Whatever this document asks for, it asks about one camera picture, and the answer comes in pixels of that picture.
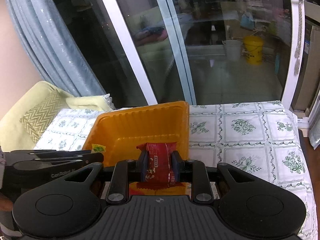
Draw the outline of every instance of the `red snack package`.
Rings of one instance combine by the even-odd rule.
[[[137,146],[138,149],[149,152],[147,182],[175,184],[171,154],[176,146],[177,143],[146,143]]]

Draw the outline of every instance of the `orange tray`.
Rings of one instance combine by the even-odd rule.
[[[147,142],[177,142],[181,158],[187,159],[189,104],[178,101],[100,114],[82,149],[91,150],[92,144],[105,146],[106,167],[138,159],[141,151],[136,147]]]

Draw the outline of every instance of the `ribbed black surface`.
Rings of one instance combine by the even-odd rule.
[[[100,220],[70,240],[232,240],[248,239],[226,228],[212,208],[187,196],[133,196],[129,203],[107,208]],[[297,236],[287,239],[297,240]]]

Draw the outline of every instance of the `zigzag pattern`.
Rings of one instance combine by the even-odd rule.
[[[27,111],[20,119],[34,142],[39,140],[63,104],[63,98],[54,90],[42,103]]]

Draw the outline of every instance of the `yellow bucket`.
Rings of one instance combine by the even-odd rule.
[[[253,65],[260,65],[262,62],[263,39],[257,36],[246,36],[243,38],[243,43],[247,62]]]

